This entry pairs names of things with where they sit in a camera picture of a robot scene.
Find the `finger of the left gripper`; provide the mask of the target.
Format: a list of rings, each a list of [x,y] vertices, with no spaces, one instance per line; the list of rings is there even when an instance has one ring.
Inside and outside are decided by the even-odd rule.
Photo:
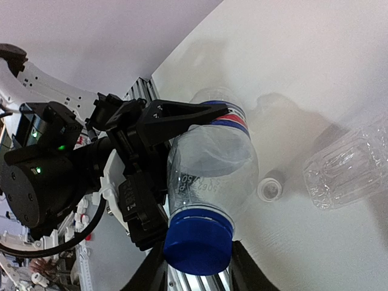
[[[183,134],[191,125],[210,124],[227,113],[225,104],[154,100],[138,119],[136,132],[145,146],[155,146]]]

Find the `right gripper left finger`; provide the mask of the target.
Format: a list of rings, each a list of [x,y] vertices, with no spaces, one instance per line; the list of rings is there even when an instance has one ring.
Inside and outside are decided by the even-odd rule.
[[[168,264],[163,254],[163,242],[158,242],[121,291],[166,291]]]

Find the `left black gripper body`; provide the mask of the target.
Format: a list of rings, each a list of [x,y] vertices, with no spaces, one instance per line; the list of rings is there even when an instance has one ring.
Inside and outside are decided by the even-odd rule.
[[[124,176],[143,172],[147,185],[153,192],[167,193],[167,154],[170,146],[166,142],[148,145],[138,133],[147,112],[145,99],[124,101],[113,94],[98,94],[95,109],[86,124],[105,132],[110,144],[116,149],[124,163]]]

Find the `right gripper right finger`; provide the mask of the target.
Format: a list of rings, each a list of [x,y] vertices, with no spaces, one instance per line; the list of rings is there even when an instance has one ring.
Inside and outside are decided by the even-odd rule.
[[[240,241],[232,243],[230,290],[279,291],[261,271]]]

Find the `blue Pepsi bottle cap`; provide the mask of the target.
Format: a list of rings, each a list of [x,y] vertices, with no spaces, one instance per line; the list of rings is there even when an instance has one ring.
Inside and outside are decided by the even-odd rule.
[[[174,216],[164,257],[176,270],[210,276],[225,270],[232,257],[233,226],[223,216]]]

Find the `Pepsi bottle blue label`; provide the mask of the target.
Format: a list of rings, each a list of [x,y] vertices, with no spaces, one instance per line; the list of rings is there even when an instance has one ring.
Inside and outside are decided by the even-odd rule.
[[[226,105],[228,112],[173,140],[167,161],[170,215],[204,209],[234,224],[258,186],[258,157],[244,106],[225,87],[202,89],[191,102]]]

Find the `clear white bottle cap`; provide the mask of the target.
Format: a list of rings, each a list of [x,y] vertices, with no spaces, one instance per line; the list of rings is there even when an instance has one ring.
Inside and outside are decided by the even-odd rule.
[[[264,202],[273,202],[283,194],[282,184],[275,178],[264,178],[258,184],[258,197]]]

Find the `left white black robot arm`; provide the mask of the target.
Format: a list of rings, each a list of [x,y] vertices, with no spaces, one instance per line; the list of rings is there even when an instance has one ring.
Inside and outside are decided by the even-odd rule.
[[[79,122],[69,102],[66,96],[17,108],[14,146],[1,164],[1,189],[17,219],[40,235],[54,229],[101,188],[109,156],[117,153],[124,165],[118,207],[132,241],[145,247],[163,240],[169,140],[191,125],[210,124],[227,107],[97,94],[92,114]]]

